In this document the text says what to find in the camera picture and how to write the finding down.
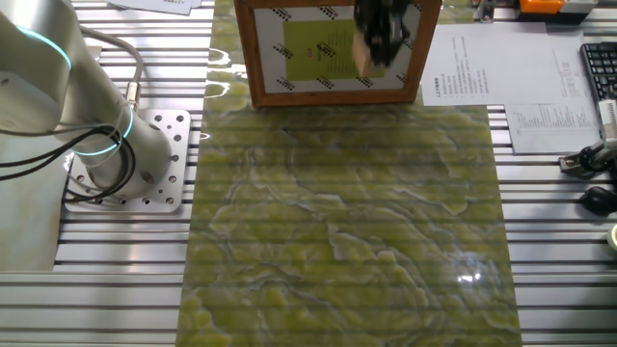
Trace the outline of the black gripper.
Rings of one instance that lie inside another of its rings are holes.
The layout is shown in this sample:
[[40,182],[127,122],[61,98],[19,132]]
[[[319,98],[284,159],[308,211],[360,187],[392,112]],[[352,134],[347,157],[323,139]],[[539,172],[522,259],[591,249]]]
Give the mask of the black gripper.
[[374,66],[391,66],[403,41],[403,26],[390,22],[402,17],[409,5],[410,0],[355,1],[356,27],[360,33],[366,33],[370,60]]

